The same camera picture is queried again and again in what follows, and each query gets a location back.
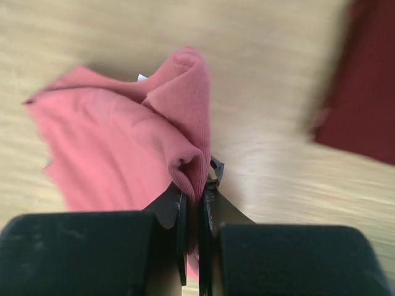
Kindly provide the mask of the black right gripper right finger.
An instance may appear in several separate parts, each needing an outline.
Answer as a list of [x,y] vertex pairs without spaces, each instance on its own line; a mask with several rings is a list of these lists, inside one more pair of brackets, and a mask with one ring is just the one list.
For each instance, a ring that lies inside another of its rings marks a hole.
[[199,203],[201,295],[391,295],[358,229],[255,223],[220,193],[223,163],[210,164]]

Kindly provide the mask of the salmon pink t shirt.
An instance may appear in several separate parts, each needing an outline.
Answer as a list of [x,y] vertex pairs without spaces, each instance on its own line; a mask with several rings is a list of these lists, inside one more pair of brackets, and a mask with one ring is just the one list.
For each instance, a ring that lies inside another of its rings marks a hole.
[[140,210],[177,185],[188,196],[188,271],[197,273],[209,99],[206,63],[183,47],[145,80],[118,81],[81,66],[24,104],[49,148],[44,172],[70,211]]

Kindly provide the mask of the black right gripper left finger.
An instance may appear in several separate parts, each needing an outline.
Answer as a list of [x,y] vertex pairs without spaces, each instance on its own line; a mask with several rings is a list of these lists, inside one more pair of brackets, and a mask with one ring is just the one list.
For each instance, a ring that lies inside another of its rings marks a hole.
[[1,231],[2,295],[180,295],[187,197],[141,211],[19,215]]

